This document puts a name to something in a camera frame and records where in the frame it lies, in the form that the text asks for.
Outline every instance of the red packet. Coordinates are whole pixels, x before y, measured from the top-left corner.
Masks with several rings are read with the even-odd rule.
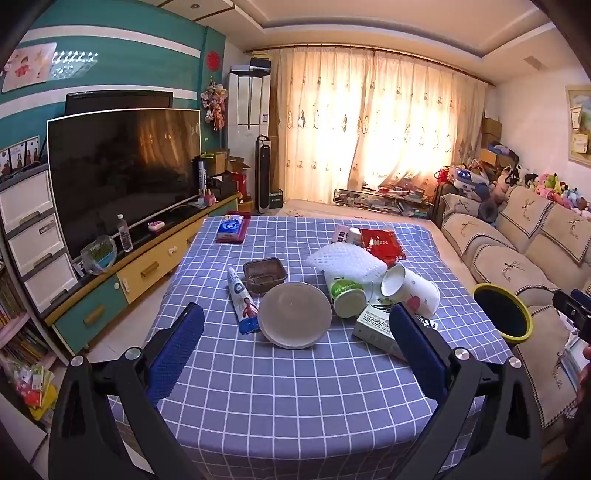
[[[398,260],[406,260],[406,255],[398,243],[394,232],[360,228],[363,247],[389,267]]]

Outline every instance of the teal drawer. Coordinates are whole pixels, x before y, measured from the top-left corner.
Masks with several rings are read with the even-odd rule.
[[[215,209],[212,213],[208,216],[210,217],[221,217],[222,215],[226,215],[230,210],[238,210],[238,201],[232,200],[225,205],[222,205],[220,208]]]
[[[117,275],[113,275],[65,312],[54,326],[78,353],[127,305]]]

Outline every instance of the yellow drawer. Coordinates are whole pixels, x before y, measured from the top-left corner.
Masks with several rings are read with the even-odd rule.
[[[117,272],[129,303],[181,262],[202,223],[203,219],[192,223]]]

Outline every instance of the cushion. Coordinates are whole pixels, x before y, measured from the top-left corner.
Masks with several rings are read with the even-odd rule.
[[[534,327],[531,336],[515,347],[525,366],[540,411],[542,428],[552,425],[575,403],[576,392],[558,363],[569,331],[552,305],[529,308]]]
[[[584,259],[591,261],[591,222],[571,210],[558,205],[548,214],[542,227],[542,233],[556,245],[561,246],[577,265]]]
[[[523,253],[540,230],[552,206],[549,200],[525,187],[517,186],[511,190],[507,206],[499,214],[496,227],[518,252]]]
[[[480,206],[480,203],[472,199],[454,193],[448,193],[443,196],[443,200],[445,200],[446,203],[444,217],[448,217],[454,212],[467,213],[475,218],[478,217],[478,207]]]
[[[573,262],[572,256],[564,248],[543,233],[534,238],[525,256],[544,271],[548,280],[567,293],[574,288],[583,289],[591,275],[591,265]]]
[[[558,287],[544,272],[515,250],[497,245],[480,247],[470,272],[475,279],[513,292],[526,306],[550,304]]]
[[[493,226],[465,213],[450,215],[441,226],[441,231],[448,233],[446,237],[460,256],[466,253],[476,238],[480,237],[485,237],[490,244],[501,244],[508,248],[514,248],[511,242]]]

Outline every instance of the small white box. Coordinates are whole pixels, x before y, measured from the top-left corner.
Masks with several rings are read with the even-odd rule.
[[[353,335],[365,340],[369,344],[378,347],[380,350],[406,361],[402,350],[398,346],[392,332],[390,331],[390,312],[389,309],[380,310],[372,305],[367,305],[365,310],[355,322]],[[439,328],[439,324],[433,320],[423,320],[423,325],[434,330]]]

